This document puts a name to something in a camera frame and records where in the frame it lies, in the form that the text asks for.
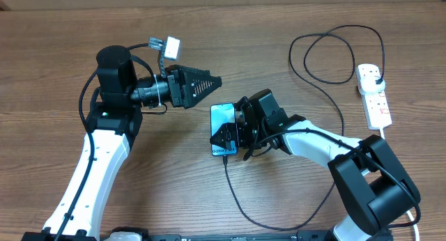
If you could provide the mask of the Samsung Galaxy smartphone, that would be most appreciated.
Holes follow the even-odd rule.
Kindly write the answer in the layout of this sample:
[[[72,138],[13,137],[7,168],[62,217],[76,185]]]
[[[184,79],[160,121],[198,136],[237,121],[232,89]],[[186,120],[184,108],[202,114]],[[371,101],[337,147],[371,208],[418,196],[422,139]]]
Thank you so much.
[[[231,103],[214,104],[210,107],[210,133],[211,136],[216,133],[220,126],[224,123],[235,123],[236,111],[234,105]],[[211,145],[212,156],[235,155],[238,152],[236,149],[223,149],[218,146]]]

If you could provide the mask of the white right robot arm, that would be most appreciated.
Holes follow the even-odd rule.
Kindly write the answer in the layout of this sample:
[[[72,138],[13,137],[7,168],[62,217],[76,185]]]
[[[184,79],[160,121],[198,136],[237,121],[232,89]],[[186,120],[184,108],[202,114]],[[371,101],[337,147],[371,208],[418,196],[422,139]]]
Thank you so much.
[[[322,130],[306,118],[287,116],[271,90],[237,103],[210,108],[214,156],[227,158],[246,149],[248,160],[280,149],[328,169],[347,211],[328,231],[302,231],[298,240],[392,240],[391,230],[421,219],[420,192],[384,138],[348,138]]]

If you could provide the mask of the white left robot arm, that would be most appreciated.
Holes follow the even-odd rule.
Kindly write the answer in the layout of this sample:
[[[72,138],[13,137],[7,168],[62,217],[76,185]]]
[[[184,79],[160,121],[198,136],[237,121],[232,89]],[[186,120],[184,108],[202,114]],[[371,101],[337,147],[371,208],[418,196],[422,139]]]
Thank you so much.
[[[100,85],[90,111],[80,116],[86,130],[78,165],[66,192],[39,232],[23,240],[99,240],[107,199],[116,175],[132,150],[144,112],[142,107],[185,109],[196,106],[222,85],[207,70],[170,65],[161,75],[137,78],[134,64],[150,66],[120,45],[101,49],[93,72]]]

